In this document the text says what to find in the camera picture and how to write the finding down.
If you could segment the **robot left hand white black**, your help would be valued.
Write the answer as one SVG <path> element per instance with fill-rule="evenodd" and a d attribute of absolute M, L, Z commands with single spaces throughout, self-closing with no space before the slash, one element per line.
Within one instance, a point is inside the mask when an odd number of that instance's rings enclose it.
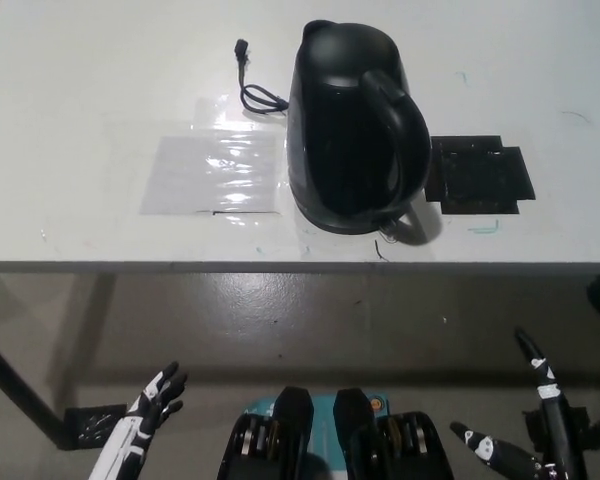
<path fill-rule="evenodd" d="M 187 374 L 177 361 L 162 369 L 116 423 L 88 477 L 89 480 L 136 480 L 156 431 L 182 409 Z"/>

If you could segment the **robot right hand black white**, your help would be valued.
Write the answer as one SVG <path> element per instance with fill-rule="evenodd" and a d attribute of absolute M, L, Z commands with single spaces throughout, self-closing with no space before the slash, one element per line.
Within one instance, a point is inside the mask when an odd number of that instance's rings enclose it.
<path fill-rule="evenodd" d="M 548 444 L 544 458 L 453 421 L 450 429 L 479 461 L 506 479 L 586 479 L 582 448 L 571 417 L 571 407 L 556 379 L 547 357 L 521 328 L 516 341 L 534 371 L 540 413 Z"/>

